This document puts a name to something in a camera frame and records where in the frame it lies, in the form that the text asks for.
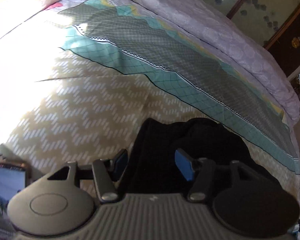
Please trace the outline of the black pants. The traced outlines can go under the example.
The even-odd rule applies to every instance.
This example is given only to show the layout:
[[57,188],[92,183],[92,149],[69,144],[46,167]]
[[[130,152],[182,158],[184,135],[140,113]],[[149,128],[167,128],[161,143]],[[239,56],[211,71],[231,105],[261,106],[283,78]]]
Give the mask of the black pants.
[[244,163],[279,185],[274,176],[254,162],[242,138],[222,124],[208,118],[193,118],[172,124],[162,124],[148,118],[134,142],[118,193],[188,194],[192,183],[184,178],[174,160],[175,151],[179,148],[195,160],[206,158],[215,162],[212,184],[207,192],[208,200],[231,188],[230,163],[233,160]]

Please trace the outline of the patterned bed sheet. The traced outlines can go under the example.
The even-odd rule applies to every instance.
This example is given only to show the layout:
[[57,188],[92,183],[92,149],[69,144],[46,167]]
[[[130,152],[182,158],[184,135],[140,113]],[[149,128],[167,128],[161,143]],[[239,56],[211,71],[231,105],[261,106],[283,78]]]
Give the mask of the patterned bed sheet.
[[62,0],[0,38],[0,144],[47,173],[131,150],[142,123],[207,118],[300,202],[290,118],[253,73],[127,0]]

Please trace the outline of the smartphone in pink case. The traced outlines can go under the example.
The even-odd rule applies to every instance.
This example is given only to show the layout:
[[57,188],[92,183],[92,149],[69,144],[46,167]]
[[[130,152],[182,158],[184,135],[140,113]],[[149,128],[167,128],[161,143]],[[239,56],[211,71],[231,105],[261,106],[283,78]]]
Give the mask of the smartphone in pink case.
[[10,200],[27,184],[27,167],[24,163],[0,160],[0,239],[11,239],[14,228],[7,215]]

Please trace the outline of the lilac quilted comforter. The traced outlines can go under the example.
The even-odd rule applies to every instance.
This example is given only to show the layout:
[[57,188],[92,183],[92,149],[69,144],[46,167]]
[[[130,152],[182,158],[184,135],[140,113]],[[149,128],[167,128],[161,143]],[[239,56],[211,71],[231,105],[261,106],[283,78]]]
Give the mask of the lilac quilted comforter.
[[202,0],[133,0],[219,49],[251,73],[286,111],[300,119],[300,100],[278,63],[226,16]]

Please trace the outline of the wooden wardrobe with glass doors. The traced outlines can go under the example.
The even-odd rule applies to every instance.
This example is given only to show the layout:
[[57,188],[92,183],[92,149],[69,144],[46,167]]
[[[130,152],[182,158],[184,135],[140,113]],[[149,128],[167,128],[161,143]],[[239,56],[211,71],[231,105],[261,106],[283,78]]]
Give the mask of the wooden wardrobe with glass doors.
[[203,0],[269,51],[286,77],[300,67],[300,0]]

